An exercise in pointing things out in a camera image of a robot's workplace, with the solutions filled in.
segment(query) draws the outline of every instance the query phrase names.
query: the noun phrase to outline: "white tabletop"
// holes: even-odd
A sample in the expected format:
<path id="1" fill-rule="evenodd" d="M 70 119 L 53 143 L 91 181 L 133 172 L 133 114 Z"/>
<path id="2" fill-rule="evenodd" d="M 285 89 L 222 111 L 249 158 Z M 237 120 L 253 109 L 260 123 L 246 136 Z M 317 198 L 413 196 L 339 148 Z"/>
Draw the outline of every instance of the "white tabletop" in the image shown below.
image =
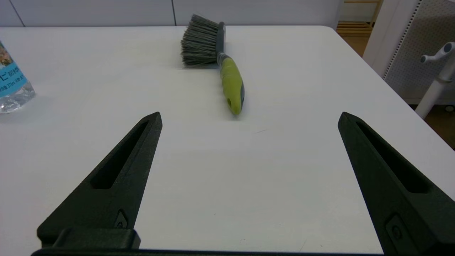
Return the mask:
<path id="1" fill-rule="evenodd" d="M 381 253 L 337 122 L 359 116 L 455 198 L 455 154 L 330 28 L 229 26 L 245 84 L 184 69 L 184 27 L 1 28 L 37 97 L 0 116 L 0 255 L 143 116 L 163 130 L 135 229 L 141 248 Z"/>

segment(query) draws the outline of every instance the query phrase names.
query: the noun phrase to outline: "scrub brush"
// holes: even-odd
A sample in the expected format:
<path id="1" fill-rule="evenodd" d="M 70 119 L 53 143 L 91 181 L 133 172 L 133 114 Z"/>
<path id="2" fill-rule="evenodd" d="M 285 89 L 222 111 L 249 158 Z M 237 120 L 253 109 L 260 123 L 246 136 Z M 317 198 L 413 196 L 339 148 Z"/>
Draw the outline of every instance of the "scrub brush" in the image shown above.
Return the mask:
<path id="1" fill-rule="evenodd" d="M 245 89 L 237 65 L 224 53 L 224 41 L 224 22 L 218 24 L 193 14 L 183 34 L 181 56 L 189 67 L 212 63 L 220 66 L 224 96 L 231 112 L 238 115 L 243 107 Z"/>

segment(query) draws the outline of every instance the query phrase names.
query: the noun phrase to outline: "blue label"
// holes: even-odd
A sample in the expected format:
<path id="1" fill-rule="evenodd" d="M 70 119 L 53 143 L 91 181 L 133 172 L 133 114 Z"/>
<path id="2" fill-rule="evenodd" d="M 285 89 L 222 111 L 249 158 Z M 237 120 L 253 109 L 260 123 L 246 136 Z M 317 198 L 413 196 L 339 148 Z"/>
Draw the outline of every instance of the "blue label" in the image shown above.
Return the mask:
<path id="1" fill-rule="evenodd" d="M 0 97 L 15 93 L 27 83 L 27 78 L 22 74 L 15 62 L 7 66 L 0 63 Z"/>

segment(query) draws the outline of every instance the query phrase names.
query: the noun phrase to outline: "brush handle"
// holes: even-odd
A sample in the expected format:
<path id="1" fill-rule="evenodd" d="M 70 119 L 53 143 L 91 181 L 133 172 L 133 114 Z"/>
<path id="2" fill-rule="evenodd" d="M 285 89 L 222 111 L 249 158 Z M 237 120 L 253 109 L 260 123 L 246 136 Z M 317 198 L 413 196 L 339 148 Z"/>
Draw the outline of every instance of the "brush handle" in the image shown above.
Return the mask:
<path id="1" fill-rule="evenodd" d="M 243 107 L 243 99 L 245 97 L 245 89 L 243 87 L 243 80 L 238 71 L 237 65 L 234 60 L 221 53 L 220 60 L 220 76 L 223 85 L 223 93 L 226 97 L 227 104 L 234 115 L 240 114 Z"/>

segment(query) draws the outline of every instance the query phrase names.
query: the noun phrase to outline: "perforated panel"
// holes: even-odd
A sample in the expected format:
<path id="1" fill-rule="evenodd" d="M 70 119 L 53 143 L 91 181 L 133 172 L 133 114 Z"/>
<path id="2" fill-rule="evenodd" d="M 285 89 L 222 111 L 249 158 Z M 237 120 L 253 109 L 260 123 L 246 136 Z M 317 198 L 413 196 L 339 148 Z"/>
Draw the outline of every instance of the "perforated panel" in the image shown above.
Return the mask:
<path id="1" fill-rule="evenodd" d="M 385 81 L 404 100 L 418 103 L 447 61 L 422 64 L 420 57 L 435 54 L 449 41 L 455 41 L 455 3 L 419 1 L 384 74 Z M 440 99 L 440 103 L 450 102 L 455 103 L 455 83 Z"/>

